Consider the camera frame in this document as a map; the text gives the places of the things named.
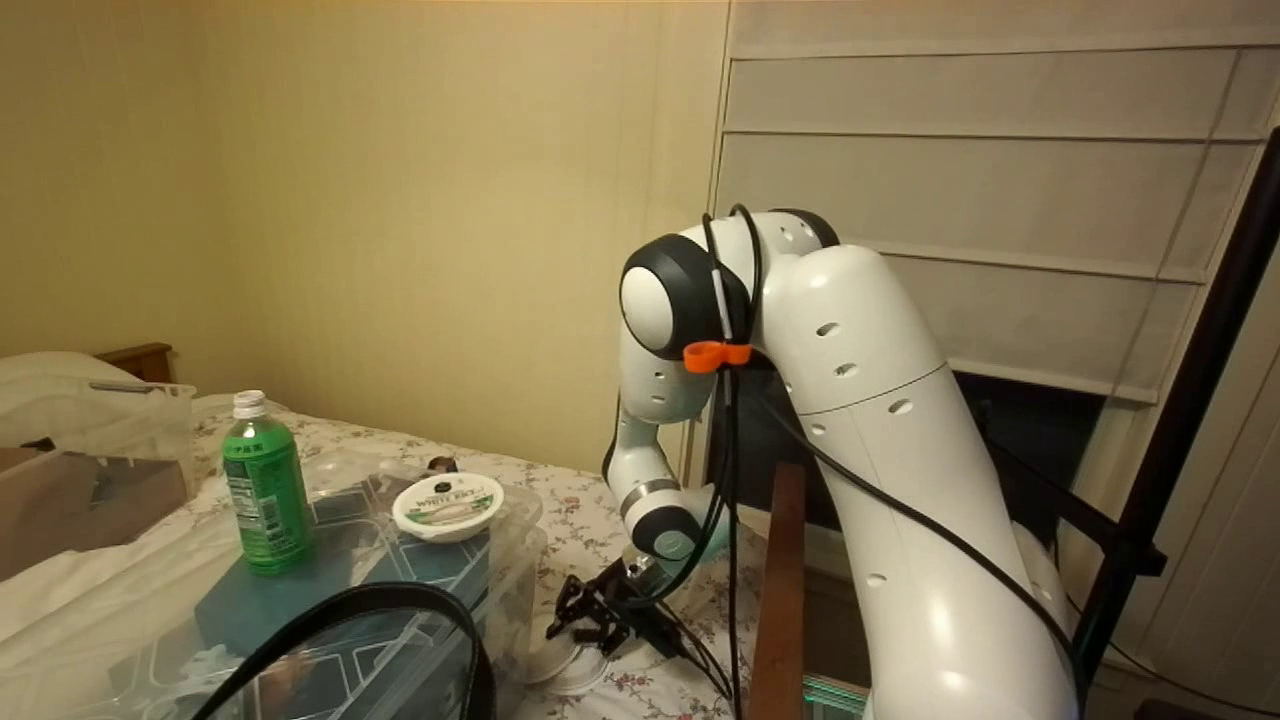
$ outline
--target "bedsheet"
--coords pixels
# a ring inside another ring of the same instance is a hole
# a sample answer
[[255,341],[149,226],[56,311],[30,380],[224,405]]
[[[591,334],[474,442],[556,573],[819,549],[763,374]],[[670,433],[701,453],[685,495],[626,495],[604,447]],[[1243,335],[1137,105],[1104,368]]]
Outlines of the bedsheet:
[[[56,658],[66,640],[90,638],[90,650],[117,650],[127,638],[187,613],[198,595],[198,584],[185,588],[187,576],[221,563],[232,553],[234,534],[229,491],[214,472],[214,445],[232,425],[229,395],[198,395],[190,416],[198,445],[190,470],[198,478],[198,491],[179,511],[151,526],[135,545],[65,553],[0,588],[0,716],[43,716],[30,697],[56,691]],[[461,470],[526,490],[540,499],[534,529],[543,534],[531,599],[534,633],[547,625],[562,576],[594,576],[626,549],[611,491],[591,472],[453,447],[283,408],[275,416],[296,427],[310,495],[346,490],[372,472],[413,472],[430,455],[453,455]],[[198,549],[179,545],[190,534],[214,539]],[[758,537],[740,534],[735,640],[743,680],[752,677],[747,660],[756,645],[752,627],[758,563]],[[723,581],[723,570],[708,570],[674,606],[685,607],[688,627],[718,658],[718,664],[729,660]],[[540,664],[543,680],[531,683],[526,669],[506,674],[515,716],[729,716],[729,705],[714,697],[714,689],[685,660],[664,660],[645,645],[626,645],[611,660],[600,660],[594,650],[562,658],[543,650],[534,633],[526,638],[526,660]]]

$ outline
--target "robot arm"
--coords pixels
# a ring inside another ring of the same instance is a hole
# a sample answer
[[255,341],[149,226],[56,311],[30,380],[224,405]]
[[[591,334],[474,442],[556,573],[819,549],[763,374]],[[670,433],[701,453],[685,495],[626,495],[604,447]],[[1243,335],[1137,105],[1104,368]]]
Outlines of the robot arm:
[[708,375],[701,341],[763,354],[819,455],[873,654],[873,716],[1074,716],[1058,638],[988,570],[903,503],[961,537],[1043,607],[1058,607],[1047,557],[1009,511],[951,374],[883,256],[838,245],[806,211],[740,211],[641,248],[621,282],[621,416],[607,484],[633,545],[670,560],[694,549],[657,445],[692,419]]

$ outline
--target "green bottle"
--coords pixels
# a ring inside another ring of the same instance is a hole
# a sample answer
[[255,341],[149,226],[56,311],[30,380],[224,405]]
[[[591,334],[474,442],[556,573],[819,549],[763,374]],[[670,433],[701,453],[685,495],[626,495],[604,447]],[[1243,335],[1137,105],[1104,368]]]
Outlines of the green bottle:
[[224,442],[245,563],[258,576],[296,570],[317,549],[317,519],[296,442],[265,413],[265,394],[241,394]]

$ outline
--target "bed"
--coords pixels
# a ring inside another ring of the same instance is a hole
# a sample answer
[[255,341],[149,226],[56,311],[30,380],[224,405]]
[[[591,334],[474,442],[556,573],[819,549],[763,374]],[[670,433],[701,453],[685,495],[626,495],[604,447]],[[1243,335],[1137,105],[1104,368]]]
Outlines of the bed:
[[[111,380],[173,384],[166,355],[166,343],[138,343],[98,354],[90,364],[122,368],[122,375]],[[553,618],[562,576],[594,576],[626,549],[611,495],[591,472],[453,447],[290,408],[280,408],[280,416],[299,436],[310,495],[361,484],[388,470],[427,463],[434,455],[453,455],[461,470],[488,472],[506,490],[526,491],[540,508],[534,534],[543,539],[526,606],[526,627],[534,633]],[[149,529],[122,545],[50,553],[0,584],[0,716],[173,712],[165,705],[122,709],[111,697],[75,691],[95,689],[95,677],[111,660],[127,658],[131,645],[185,621],[190,599],[208,591],[208,576],[234,557],[234,526],[214,478],[214,445],[229,433],[229,395],[190,395],[187,425],[196,427],[190,455],[185,461],[190,478],[187,499],[149,519]],[[735,627],[743,680],[752,677],[758,570],[763,539],[743,534]],[[703,573],[685,595],[685,607],[692,633],[723,660],[723,570]],[[600,660],[594,654],[534,658],[534,650],[543,650],[534,633],[526,640],[526,658],[540,669],[524,664],[518,674],[506,674],[515,677],[506,680],[510,716],[729,716],[729,705],[713,683],[678,660],[659,660],[641,645],[625,650],[615,660]]]

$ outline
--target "pillow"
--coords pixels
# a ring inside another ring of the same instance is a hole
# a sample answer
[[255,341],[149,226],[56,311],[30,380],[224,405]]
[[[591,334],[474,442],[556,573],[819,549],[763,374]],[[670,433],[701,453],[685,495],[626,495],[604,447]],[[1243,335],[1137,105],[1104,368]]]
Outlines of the pillow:
[[0,355],[0,447],[43,442],[89,384],[138,380],[85,354]]

